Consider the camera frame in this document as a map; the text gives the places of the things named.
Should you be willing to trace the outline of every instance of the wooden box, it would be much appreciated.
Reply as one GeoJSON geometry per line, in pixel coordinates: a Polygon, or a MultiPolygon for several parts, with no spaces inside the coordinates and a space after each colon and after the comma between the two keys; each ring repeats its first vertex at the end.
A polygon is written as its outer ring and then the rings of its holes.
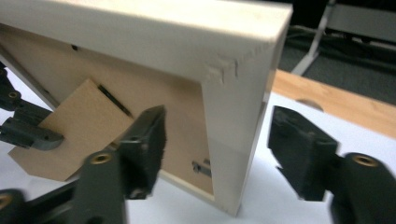
{"type": "Polygon", "coordinates": [[[133,116],[165,105],[162,178],[236,215],[290,13],[249,2],[3,0],[0,60],[52,107],[88,77],[133,116]]]}

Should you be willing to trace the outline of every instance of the white table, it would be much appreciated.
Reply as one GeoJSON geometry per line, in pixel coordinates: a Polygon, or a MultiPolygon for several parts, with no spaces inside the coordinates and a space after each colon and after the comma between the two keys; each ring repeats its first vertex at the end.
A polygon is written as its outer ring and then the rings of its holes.
{"type": "MultiPolygon", "coordinates": [[[[43,106],[27,87],[8,73],[22,98],[43,106]]],[[[153,197],[127,203],[131,223],[332,223],[328,202],[299,201],[286,179],[276,169],[267,148],[268,129],[274,105],[294,109],[341,143],[339,153],[357,151],[384,162],[396,174],[396,140],[324,114],[273,93],[262,125],[262,133],[248,177],[237,218],[200,201],[189,193],[159,179],[153,197]]],[[[0,111],[3,122],[11,113],[0,111]]],[[[12,145],[0,143],[0,189],[23,189],[28,200],[64,183],[27,175],[7,153],[12,145]]]]}

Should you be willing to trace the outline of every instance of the brass screw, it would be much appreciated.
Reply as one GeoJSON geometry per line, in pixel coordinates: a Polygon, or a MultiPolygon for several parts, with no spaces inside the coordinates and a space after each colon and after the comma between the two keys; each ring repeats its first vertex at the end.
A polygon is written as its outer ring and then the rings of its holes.
{"type": "Polygon", "coordinates": [[[111,155],[109,153],[101,153],[94,156],[91,159],[91,164],[102,164],[111,160],[111,155]]]}

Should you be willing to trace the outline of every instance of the plywood panel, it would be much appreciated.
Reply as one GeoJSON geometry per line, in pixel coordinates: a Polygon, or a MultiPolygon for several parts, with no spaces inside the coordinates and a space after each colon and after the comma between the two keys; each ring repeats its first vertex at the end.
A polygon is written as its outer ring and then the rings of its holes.
{"type": "Polygon", "coordinates": [[[192,161],[209,159],[205,111],[199,83],[117,60],[40,35],[0,26],[0,45],[34,79],[62,102],[86,78],[104,85],[138,116],[144,109],[165,105],[168,142],[163,169],[213,193],[212,181],[192,170],[192,161]]]}
{"type": "Polygon", "coordinates": [[[65,181],[87,156],[104,149],[132,123],[95,83],[86,80],[39,125],[61,133],[60,146],[49,151],[15,147],[9,155],[29,175],[65,181]]]}

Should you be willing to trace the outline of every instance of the wood grain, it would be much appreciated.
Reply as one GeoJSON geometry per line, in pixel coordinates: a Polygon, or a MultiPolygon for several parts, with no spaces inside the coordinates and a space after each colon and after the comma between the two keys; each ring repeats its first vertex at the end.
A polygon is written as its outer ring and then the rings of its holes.
{"type": "Polygon", "coordinates": [[[396,106],[277,70],[272,91],[310,100],[324,112],[396,138],[396,106]]]}

